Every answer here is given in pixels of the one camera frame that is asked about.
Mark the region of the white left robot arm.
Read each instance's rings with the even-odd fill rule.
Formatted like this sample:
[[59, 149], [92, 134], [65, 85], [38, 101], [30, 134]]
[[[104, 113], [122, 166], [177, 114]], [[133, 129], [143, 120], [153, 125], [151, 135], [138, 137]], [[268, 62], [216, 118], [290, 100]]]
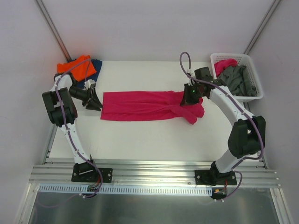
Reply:
[[59, 128], [66, 137], [74, 158], [75, 168], [82, 170], [82, 176], [87, 181], [94, 181], [98, 170], [93, 163], [90, 150], [83, 146], [76, 127], [78, 112], [73, 99], [80, 100], [82, 106], [91, 111], [100, 112], [103, 105], [96, 93], [96, 82], [85, 81], [84, 87], [77, 87], [77, 81], [69, 73], [57, 73], [54, 76], [53, 87], [42, 94], [43, 102], [50, 122]]

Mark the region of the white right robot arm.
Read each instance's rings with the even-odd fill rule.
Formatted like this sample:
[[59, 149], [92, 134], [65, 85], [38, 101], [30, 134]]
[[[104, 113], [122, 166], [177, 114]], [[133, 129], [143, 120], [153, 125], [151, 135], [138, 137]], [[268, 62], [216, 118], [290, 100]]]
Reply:
[[182, 103], [195, 103], [196, 98], [206, 97], [216, 104], [232, 126], [226, 152], [215, 160], [209, 169], [209, 179], [220, 184], [244, 161], [258, 161], [265, 148], [266, 121], [245, 109], [220, 79], [213, 79], [207, 67], [192, 71], [183, 70], [189, 78], [184, 85]]

